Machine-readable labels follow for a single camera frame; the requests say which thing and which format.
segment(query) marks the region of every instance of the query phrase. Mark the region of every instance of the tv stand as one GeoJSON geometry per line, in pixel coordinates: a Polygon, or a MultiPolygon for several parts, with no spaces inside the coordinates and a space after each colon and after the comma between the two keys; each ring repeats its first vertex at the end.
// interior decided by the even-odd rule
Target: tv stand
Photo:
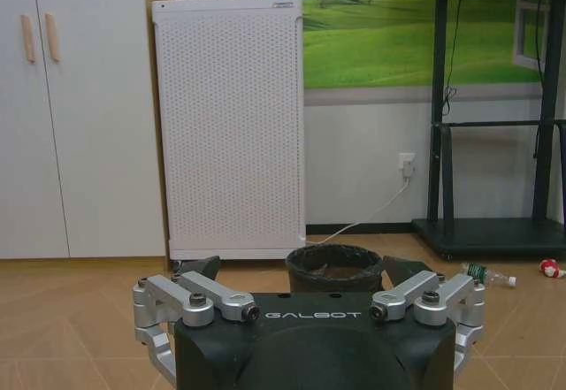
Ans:
{"type": "Polygon", "coordinates": [[[442,121],[447,5],[448,0],[436,0],[427,218],[414,220],[413,226],[434,251],[447,259],[458,256],[565,257],[565,228],[562,224],[547,218],[547,206],[553,132],[557,127],[561,142],[562,197],[566,217],[566,192],[564,192],[566,190],[566,121],[555,118],[566,0],[551,0],[540,120],[505,122],[444,123],[442,121]],[[538,127],[539,146],[530,218],[455,218],[452,131],[471,126],[538,127]],[[442,170],[444,216],[442,219],[439,218],[440,170],[442,170]]]}

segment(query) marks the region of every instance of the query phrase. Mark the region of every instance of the black trash bin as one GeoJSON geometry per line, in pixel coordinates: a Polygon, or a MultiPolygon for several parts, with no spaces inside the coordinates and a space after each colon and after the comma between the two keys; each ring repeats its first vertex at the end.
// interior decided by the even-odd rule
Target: black trash bin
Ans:
{"type": "Polygon", "coordinates": [[[293,293],[373,293],[383,290],[381,257],[361,247],[309,246],[293,251],[286,264],[293,293]]]}

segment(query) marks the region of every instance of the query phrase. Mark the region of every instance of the white radiator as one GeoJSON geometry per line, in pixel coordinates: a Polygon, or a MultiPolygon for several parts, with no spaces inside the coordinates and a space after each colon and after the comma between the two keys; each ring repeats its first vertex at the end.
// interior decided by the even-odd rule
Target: white radiator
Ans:
{"type": "Polygon", "coordinates": [[[304,246],[301,0],[152,9],[171,258],[304,246]]]}

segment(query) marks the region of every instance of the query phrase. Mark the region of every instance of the cabinet door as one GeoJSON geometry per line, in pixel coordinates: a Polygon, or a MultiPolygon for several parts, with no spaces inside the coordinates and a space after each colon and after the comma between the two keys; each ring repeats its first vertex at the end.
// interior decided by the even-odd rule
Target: cabinet door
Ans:
{"type": "Polygon", "coordinates": [[[37,2],[71,257],[164,255],[145,0],[37,2]]]}
{"type": "Polygon", "coordinates": [[[0,0],[0,22],[0,258],[67,257],[35,0],[0,0]]]}

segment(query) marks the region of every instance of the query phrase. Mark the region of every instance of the power cord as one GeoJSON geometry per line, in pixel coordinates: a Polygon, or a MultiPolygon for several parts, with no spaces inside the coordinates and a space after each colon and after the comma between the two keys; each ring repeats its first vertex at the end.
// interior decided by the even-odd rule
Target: power cord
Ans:
{"type": "Polygon", "coordinates": [[[455,17],[455,27],[454,27],[454,40],[452,41],[452,54],[450,55],[450,67],[448,69],[448,77],[446,81],[446,86],[444,88],[444,103],[442,104],[442,115],[447,116],[450,114],[450,100],[455,97],[458,89],[452,86],[452,71],[454,70],[454,56],[456,53],[456,43],[458,41],[458,29],[460,28],[460,10],[462,9],[462,0],[458,0],[458,6],[456,7],[456,17],[455,17]]]}
{"type": "Polygon", "coordinates": [[[342,229],[340,229],[338,232],[333,233],[332,235],[330,235],[329,237],[326,237],[325,239],[323,239],[322,241],[307,241],[309,244],[312,245],[319,245],[319,244],[324,244],[325,242],[328,242],[329,240],[331,240],[334,237],[337,237],[338,235],[340,235],[341,233],[343,233],[344,231],[347,231],[350,228],[353,228],[354,226],[358,226],[361,225],[364,222],[368,222],[371,218],[373,218],[375,215],[377,215],[378,213],[380,213],[382,210],[386,209],[387,207],[389,207],[395,200],[397,200],[397,198],[399,198],[399,196],[401,194],[403,194],[403,192],[409,187],[409,183],[410,183],[410,178],[405,178],[405,183],[403,184],[402,188],[397,191],[397,193],[385,204],[383,204],[382,206],[379,206],[376,210],[374,210],[372,212],[372,214],[367,217],[364,220],[361,220],[359,222],[355,222],[354,224],[350,224],[348,226],[344,226],[342,229]]]}
{"type": "MultiPolygon", "coordinates": [[[[539,69],[539,80],[540,86],[544,89],[545,78],[542,72],[542,61],[540,60],[540,46],[539,46],[539,25],[540,25],[540,7],[542,6],[542,0],[537,2],[537,16],[535,19],[535,29],[534,29],[534,44],[537,52],[537,67],[539,69]]],[[[540,144],[540,126],[537,126],[537,133],[534,137],[534,153],[532,153],[532,158],[537,158],[539,156],[539,144],[540,144]]]]}

